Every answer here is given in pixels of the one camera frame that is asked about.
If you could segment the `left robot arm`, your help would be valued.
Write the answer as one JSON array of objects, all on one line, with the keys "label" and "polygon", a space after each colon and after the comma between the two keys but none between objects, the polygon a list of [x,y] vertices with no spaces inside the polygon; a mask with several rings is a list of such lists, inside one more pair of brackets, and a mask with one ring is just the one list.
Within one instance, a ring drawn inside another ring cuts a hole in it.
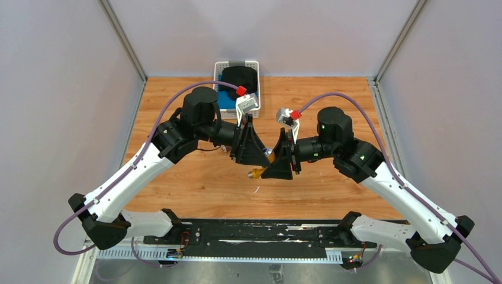
[{"label": "left robot arm", "polygon": [[124,207],[156,176],[195,151],[200,141],[229,146],[230,157],[238,164],[269,166],[249,114],[258,103],[256,94],[246,94],[238,88],[237,123],[223,121],[217,101],[214,89],[194,88],[184,97],[182,106],[154,128],[135,156],[108,181],[86,195],[76,193],[69,199],[97,248],[110,249],[130,237],[156,236],[168,244],[181,239],[180,220],[171,210],[148,213],[127,211]]}]

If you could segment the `yellow brass faucet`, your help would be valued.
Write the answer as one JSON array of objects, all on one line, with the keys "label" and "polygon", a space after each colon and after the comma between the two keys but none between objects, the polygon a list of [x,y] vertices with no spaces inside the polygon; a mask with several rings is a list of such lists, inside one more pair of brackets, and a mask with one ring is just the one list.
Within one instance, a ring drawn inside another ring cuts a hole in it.
[{"label": "yellow brass faucet", "polygon": [[[275,160],[275,154],[272,149],[266,148],[264,149],[263,153],[265,156],[268,158],[268,162],[272,164],[272,162]],[[267,169],[267,167],[262,167],[259,169],[252,169],[251,171],[248,172],[248,178],[249,179],[259,179],[262,175],[262,173]]]}]

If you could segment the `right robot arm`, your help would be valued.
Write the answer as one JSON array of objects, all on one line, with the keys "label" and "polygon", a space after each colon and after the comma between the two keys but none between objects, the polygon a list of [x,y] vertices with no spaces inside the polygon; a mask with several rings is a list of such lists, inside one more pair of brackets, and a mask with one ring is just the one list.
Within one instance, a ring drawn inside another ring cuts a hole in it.
[{"label": "right robot arm", "polygon": [[429,198],[386,162],[381,150],[355,138],[352,119],[340,108],[326,107],[317,114],[317,135],[299,138],[300,112],[281,108],[279,140],[270,165],[250,172],[251,178],[291,180],[301,163],[333,159],[334,167],[357,184],[377,193],[396,209],[407,225],[379,221],[349,212],[339,223],[338,237],[348,247],[371,242],[408,253],[422,268],[443,273],[456,259],[464,238],[474,227],[467,216],[454,216]]}]

